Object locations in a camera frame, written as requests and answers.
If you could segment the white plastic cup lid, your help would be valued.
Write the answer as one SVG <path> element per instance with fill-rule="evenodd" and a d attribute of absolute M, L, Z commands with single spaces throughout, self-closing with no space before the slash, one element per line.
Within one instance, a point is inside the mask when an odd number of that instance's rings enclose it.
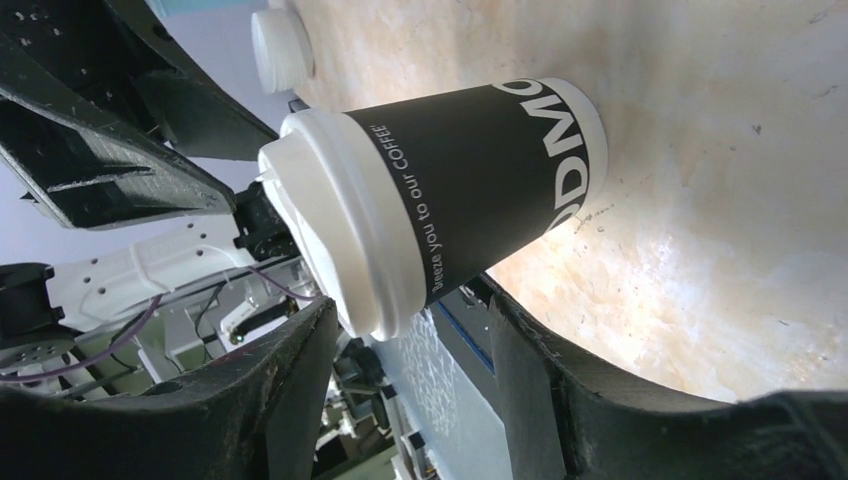
<path fill-rule="evenodd" d="M 425 306 L 419 245 L 366 130 L 317 109 L 286 117 L 258 154 L 259 182 L 353 337 L 404 335 Z"/>

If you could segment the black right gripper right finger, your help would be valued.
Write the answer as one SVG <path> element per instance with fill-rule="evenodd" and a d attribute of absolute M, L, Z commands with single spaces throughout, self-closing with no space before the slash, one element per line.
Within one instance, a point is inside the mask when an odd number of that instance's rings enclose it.
<path fill-rule="evenodd" d="M 493 281 L 495 377 L 517 479 L 843 479 L 847 395 L 740 403 L 629 373 L 536 321 Z"/>

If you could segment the black paper coffee cup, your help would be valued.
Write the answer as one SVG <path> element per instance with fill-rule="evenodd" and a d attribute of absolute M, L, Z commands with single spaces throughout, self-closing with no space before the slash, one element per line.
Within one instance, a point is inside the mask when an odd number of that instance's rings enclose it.
<path fill-rule="evenodd" d="M 588 97 L 557 78 L 354 110 L 418 243 L 431 304 L 576 215 L 607 173 Z"/>

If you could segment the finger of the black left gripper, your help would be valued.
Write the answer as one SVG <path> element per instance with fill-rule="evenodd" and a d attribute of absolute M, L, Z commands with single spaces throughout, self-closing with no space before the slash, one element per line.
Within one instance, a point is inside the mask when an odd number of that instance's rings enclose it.
<path fill-rule="evenodd" d="M 1 30 L 1 160 L 66 228 L 229 214 L 233 191 L 166 146 L 114 31 Z"/>
<path fill-rule="evenodd" d="M 160 135 L 187 157 L 253 161 L 277 134 L 191 58 L 144 1 L 106 1 L 131 84 Z"/>

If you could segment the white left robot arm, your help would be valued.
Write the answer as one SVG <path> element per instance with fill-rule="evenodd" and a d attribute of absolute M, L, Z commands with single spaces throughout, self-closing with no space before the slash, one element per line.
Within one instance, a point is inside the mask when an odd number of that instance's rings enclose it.
<path fill-rule="evenodd" d="M 67 229 L 179 218 L 75 263 L 1 269 L 1 369 L 59 357 L 205 277 L 253 265 L 233 190 L 196 159 L 253 162 L 273 131 L 222 90 L 143 1 L 1 5 L 1 162 Z"/>

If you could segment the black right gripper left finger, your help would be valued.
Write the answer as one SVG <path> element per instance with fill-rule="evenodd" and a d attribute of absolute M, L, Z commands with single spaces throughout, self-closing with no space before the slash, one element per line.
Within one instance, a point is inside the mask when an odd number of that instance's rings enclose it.
<path fill-rule="evenodd" d="M 137 396 L 1 391 L 5 479 L 307 479 L 338 337 L 321 298 L 261 338 Z"/>

